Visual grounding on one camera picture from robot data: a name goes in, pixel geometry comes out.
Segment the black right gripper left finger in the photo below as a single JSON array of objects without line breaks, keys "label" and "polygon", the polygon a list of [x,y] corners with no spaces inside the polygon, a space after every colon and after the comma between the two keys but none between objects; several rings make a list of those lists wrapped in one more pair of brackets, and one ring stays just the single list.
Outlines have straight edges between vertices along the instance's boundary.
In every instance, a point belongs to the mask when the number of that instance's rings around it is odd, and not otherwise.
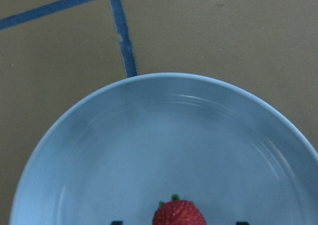
[{"label": "black right gripper left finger", "polygon": [[123,225],[123,221],[112,221],[111,225]]}]

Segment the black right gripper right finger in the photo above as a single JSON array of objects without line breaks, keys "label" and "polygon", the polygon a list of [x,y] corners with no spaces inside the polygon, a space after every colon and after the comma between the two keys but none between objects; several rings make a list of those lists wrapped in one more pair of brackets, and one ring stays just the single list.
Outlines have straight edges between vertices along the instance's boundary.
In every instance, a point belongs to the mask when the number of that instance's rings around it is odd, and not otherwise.
[{"label": "black right gripper right finger", "polygon": [[249,223],[245,221],[238,221],[236,222],[236,225],[249,225]]}]

